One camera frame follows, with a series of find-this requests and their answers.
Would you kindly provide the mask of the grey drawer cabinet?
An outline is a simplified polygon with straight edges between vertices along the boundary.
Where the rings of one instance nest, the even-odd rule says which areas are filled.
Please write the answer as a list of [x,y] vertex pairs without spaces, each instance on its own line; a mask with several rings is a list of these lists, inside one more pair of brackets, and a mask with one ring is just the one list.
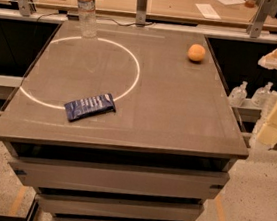
[[[63,23],[0,116],[0,142],[52,221],[194,221],[247,147],[200,33]],[[76,121],[65,104],[111,94]]]

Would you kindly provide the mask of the orange fruit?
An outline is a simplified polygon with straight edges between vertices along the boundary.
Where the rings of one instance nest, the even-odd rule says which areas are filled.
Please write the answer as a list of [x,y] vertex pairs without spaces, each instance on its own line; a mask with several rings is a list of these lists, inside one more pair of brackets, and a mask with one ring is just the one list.
[[200,44],[194,44],[191,45],[191,47],[188,49],[188,58],[193,62],[201,62],[204,57],[206,56],[206,51],[203,46]]

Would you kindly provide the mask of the clear plastic water bottle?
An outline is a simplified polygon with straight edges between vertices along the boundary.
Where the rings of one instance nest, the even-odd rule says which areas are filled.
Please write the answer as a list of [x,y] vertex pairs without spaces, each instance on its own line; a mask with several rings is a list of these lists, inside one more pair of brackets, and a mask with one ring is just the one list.
[[85,38],[94,38],[97,34],[95,1],[96,0],[77,0],[81,35]]

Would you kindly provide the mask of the white paper sheet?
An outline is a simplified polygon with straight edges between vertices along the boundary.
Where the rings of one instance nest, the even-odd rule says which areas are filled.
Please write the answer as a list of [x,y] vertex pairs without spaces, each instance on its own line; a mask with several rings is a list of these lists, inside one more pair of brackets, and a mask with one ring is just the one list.
[[211,4],[203,4],[203,3],[197,4],[197,9],[201,12],[204,18],[207,18],[210,20],[214,20],[214,19],[220,20],[220,16],[214,10]]

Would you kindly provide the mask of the blue snack bar wrapper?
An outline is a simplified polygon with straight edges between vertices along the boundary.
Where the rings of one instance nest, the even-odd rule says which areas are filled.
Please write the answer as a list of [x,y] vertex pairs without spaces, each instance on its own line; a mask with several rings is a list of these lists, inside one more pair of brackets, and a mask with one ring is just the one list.
[[64,108],[67,119],[72,122],[109,111],[115,112],[116,109],[113,96],[107,93],[70,101]]

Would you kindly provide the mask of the middle metal bracket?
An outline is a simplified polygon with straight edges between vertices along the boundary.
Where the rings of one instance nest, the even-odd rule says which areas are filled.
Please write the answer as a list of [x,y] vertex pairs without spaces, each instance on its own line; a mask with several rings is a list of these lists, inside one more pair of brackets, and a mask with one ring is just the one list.
[[148,0],[137,0],[136,4],[136,20],[135,23],[137,26],[145,25],[146,13],[147,13]]

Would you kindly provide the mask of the clear pump bottle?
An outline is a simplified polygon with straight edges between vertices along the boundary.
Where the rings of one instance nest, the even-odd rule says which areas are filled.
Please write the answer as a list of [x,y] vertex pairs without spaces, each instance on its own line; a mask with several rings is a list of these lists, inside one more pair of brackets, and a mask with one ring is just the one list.
[[231,106],[240,107],[247,97],[246,86],[247,82],[244,81],[240,86],[236,86],[228,96],[228,101]]
[[264,87],[258,88],[255,93],[252,95],[251,102],[256,107],[263,107],[264,103],[267,101],[268,97],[271,94],[271,87],[273,86],[272,82],[268,82]]

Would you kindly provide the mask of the right metal bracket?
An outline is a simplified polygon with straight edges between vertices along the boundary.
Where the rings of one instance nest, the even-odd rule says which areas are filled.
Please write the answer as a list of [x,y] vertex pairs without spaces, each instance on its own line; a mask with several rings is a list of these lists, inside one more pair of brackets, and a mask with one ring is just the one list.
[[269,12],[274,4],[275,0],[258,0],[258,9],[251,20],[246,31],[251,38],[258,38],[261,35],[264,22],[269,16]]

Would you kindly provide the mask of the left clear pump bottle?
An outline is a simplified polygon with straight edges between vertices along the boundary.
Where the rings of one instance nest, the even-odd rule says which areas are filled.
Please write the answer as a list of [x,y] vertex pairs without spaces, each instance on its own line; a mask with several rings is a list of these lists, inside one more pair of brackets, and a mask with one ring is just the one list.
[[246,86],[247,82],[244,81],[240,86],[236,86],[228,96],[228,101],[231,106],[240,107],[247,97]]

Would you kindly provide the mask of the right clear pump bottle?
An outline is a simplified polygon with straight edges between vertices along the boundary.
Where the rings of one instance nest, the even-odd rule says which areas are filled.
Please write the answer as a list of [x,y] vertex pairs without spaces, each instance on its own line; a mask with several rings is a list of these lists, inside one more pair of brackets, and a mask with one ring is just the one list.
[[273,86],[272,82],[268,82],[264,87],[258,88],[255,93],[252,95],[251,102],[256,107],[263,107],[264,103],[267,101],[268,97],[271,94],[271,87]]

